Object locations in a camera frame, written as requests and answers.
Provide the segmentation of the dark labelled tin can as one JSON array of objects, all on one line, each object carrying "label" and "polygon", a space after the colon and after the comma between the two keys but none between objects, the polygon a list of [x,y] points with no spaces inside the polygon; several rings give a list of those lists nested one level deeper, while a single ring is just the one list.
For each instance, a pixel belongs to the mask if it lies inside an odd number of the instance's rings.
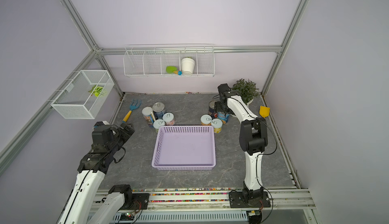
[{"label": "dark labelled tin can", "polygon": [[208,105],[208,114],[214,119],[217,118],[216,101],[212,100]]}]

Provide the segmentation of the tall can with plastic lid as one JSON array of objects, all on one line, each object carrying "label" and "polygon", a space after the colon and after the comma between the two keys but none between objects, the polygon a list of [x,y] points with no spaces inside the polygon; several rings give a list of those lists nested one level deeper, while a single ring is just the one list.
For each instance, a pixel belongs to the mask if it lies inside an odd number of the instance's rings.
[{"label": "tall can with plastic lid", "polygon": [[148,126],[153,128],[154,127],[154,122],[156,121],[153,109],[151,107],[145,107],[142,110],[142,115],[145,118]]}]

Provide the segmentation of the dark blue tin can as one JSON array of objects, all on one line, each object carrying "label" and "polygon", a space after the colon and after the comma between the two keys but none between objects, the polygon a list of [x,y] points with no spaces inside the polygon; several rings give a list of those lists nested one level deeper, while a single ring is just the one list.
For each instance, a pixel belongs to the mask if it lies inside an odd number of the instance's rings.
[{"label": "dark blue tin can", "polygon": [[166,110],[165,105],[162,102],[156,102],[152,109],[156,119],[163,119]]}]

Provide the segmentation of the blue Progresso soup can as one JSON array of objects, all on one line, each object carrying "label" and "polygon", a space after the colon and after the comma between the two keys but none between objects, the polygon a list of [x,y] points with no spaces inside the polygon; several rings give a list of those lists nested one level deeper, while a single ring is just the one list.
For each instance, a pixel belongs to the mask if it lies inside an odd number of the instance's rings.
[{"label": "blue Progresso soup can", "polygon": [[229,113],[225,113],[225,112],[222,112],[222,111],[219,111],[217,113],[217,118],[220,119],[223,124],[226,124],[229,121],[229,117],[230,117]]}]

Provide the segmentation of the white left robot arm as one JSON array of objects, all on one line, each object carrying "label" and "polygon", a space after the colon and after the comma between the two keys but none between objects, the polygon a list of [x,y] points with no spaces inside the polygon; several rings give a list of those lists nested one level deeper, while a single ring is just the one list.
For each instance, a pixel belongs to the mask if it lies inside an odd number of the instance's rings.
[{"label": "white left robot arm", "polygon": [[98,188],[106,176],[117,151],[134,134],[132,125],[123,122],[120,126],[110,125],[106,121],[97,122],[92,132],[92,146],[78,167],[74,189],[67,201],[59,224],[109,224],[121,209],[134,211],[137,222],[143,210],[147,209],[147,194],[133,194],[131,186],[120,184],[113,186],[100,208],[88,218]]}]

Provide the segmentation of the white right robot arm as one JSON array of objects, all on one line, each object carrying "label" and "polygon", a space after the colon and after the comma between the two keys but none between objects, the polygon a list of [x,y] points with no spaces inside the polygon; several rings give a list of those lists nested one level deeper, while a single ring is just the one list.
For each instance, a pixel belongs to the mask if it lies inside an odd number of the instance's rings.
[{"label": "white right robot arm", "polygon": [[268,145],[265,118],[255,115],[243,102],[237,91],[228,84],[218,86],[219,101],[215,110],[233,114],[240,122],[239,144],[245,154],[245,179],[243,190],[238,193],[244,206],[266,208],[271,202],[261,180],[261,161]]}]

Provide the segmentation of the green toy in basket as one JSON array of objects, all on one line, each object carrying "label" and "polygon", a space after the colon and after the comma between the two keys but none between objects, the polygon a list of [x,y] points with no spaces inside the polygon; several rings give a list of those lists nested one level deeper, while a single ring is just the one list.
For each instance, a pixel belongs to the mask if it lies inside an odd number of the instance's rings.
[{"label": "green toy in basket", "polygon": [[104,97],[108,94],[107,90],[104,87],[97,85],[94,85],[88,93],[90,94],[90,96],[95,97]]}]

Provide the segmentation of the purple plastic basket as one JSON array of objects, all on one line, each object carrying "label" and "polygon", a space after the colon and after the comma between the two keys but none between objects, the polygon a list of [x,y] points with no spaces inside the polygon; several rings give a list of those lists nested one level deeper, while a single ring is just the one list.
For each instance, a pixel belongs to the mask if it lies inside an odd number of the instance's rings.
[{"label": "purple plastic basket", "polygon": [[162,126],[152,167],[157,170],[212,170],[216,166],[212,126]]}]

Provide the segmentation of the green potted plant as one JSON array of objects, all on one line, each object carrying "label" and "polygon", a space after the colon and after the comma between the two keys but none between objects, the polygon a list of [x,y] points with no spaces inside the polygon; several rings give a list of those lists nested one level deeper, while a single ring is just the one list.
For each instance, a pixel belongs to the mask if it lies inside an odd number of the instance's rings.
[{"label": "green potted plant", "polygon": [[256,83],[251,80],[237,80],[232,89],[239,92],[245,104],[248,104],[260,94],[259,89],[256,87]]}]

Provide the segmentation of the blue toy rake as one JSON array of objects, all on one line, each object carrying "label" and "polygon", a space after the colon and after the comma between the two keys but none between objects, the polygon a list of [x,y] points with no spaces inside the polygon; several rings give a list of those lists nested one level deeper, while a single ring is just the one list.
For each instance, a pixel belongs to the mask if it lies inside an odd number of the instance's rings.
[{"label": "blue toy rake", "polygon": [[131,101],[131,104],[129,106],[129,111],[127,112],[127,114],[124,116],[124,118],[122,119],[122,122],[126,123],[129,119],[129,117],[131,116],[132,112],[136,109],[138,109],[142,104],[142,100],[140,99],[133,99]]}]

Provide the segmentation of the green labelled white-lid can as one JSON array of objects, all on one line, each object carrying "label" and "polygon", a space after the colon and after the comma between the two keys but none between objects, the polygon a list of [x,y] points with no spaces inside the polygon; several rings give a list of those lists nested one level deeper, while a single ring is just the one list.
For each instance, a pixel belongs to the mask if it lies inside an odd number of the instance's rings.
[{"label": "green labelled white-lid can", "polygon": [[153,127],[154,127],[156,133],[158,133],[158,132],[159,132],[159,129],[160,129],[161,127],[165,126],[165,125],[166,125],[166,123],[165,123],[165,121],[164,121],[163,119],[157,119],[157,120],[155,120],[154,123],[153,123]]}]

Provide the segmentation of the yellow corn can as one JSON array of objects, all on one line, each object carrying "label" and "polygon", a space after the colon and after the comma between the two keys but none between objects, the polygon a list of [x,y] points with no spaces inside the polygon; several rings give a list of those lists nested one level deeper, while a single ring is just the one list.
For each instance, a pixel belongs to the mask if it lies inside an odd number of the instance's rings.
[{"label": "yellow corn can", "polygon": [[200,121],[201,121],[201,125],[204,125],[204,126],[208,126],[208,125],[211,125],[212,123],[212,117],[210,115],[202,115],[201,118],[200,118]]},{"label": "yellow corn can", "polygon": [[223,122],[216,118],[211,121],[211,126],[213,127],[214,133],[217,134],[222,131]]}]

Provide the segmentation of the yellow toy shovel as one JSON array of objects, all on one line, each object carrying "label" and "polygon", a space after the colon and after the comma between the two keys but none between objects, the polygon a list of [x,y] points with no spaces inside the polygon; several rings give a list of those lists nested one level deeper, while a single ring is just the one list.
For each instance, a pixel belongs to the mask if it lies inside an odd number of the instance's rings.
[{"label": "yellow toy shovel", "polygon": [[259,114],[261,115],[261,117],[267,118],[270,115],[270,108],[261,105],[259,108]]}]

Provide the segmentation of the pink labelled white-lid can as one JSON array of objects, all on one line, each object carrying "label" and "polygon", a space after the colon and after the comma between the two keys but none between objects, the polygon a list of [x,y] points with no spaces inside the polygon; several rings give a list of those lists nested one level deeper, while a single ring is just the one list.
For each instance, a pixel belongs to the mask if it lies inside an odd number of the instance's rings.
[{"label": "pink labelled white-lid can", "polygon": [[175,125],[175,118],[173,113],[165,113],[163,115],[163,120],[166,126]]}]

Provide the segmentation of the small white empty pot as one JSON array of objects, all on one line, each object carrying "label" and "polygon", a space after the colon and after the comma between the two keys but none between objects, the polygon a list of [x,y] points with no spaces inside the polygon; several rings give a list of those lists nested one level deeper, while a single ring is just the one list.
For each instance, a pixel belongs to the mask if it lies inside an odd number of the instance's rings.
[{"label": "small white empty pot", "polygon": [[183,75],[192,75],[196,62],[189,57],[183,58],[181,60],[181,72]]}]

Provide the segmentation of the green toy scoop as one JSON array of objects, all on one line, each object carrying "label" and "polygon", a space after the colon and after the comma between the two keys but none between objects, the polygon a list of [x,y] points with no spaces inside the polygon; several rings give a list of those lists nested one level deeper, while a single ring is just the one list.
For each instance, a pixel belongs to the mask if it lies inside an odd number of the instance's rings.
[{"label": "green toy scoop", "polygon": [[166,73],[167,74],[176,74],[176,75],[179,75],[181,76],[182,75],[182,71],[180,71],[177,67],[175,66],[167,66],[166,67]]}]

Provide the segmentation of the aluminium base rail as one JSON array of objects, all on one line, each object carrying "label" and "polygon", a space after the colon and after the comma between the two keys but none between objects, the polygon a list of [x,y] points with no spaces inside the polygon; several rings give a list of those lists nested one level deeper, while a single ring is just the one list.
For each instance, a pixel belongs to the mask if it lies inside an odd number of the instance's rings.
[{"label": "aluminium base rail", "polygon": [[303,210],[309,223],[318,224],[316,206],[307,189],[269,189],[263,198],[246,202],[242,192],[218,189],[134,190],[131,197],[120,191],[91,195],[80,214],[71,215],[67,203],[60,224],[141,224],[151,222],[246,221],[266,219],[275,210]]}]

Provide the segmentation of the aluminium frame corner post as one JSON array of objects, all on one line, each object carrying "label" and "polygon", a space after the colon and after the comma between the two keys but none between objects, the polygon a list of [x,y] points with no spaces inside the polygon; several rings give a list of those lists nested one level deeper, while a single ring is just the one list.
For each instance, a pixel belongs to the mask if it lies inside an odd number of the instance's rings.
[{"label": "aluminium frame corner post", "polygon": [[287,50],[292,42],[292,39],[294,37],[294,34],[298,28],[298,25],[304,15],[304,12],[308,6],[308,3],[309,3],[310,0],[300,0],[299,3],[298,3],[298,6],[295,10],[295,13],[293,15],[293,18],[291,20],[291,23],[288,27],[288,30],[285,34],[285,37],[281,43],[281,50],[280,52],[277,52],[277,55],[276,55],[276,58],[275,58],[275,61],[271,67],[271,70],[268,74],[268,77],[264,83],[264,86],[262,88],[262,91],[261,91],[261,95],[262,97],[266,97],[266,95],[268,94],[269,90],[270,90],[270,87],[274,81],[274,78],[282,64],[282,61],[287,53]]}]

